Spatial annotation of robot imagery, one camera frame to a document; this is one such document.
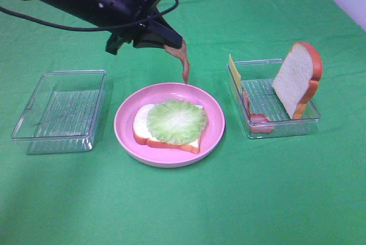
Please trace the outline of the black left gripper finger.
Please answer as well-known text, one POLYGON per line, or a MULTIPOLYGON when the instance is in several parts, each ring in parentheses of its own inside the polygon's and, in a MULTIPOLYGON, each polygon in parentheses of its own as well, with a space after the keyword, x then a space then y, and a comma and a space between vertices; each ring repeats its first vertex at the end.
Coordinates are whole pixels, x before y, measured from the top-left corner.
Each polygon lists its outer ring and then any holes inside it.
POLYGON ((182 36, 176 32, 163 18, 140 23, 138 32, 133 38, 135 48, 161 48, 165 45, 179 49, 182 46, 182 36))

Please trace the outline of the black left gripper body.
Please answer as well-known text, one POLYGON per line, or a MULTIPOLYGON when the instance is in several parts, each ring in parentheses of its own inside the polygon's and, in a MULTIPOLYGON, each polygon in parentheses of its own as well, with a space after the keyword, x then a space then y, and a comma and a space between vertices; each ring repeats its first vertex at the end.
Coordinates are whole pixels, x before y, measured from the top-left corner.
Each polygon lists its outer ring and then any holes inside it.
POLYGON ((163 18, 159 15, 157 4, 161 0, 98 0, 104 11, 104 26, 123 26, 112 29, 106 44, 106 51, 116 55, 124 43, 133 42, 140 23, 163 18))

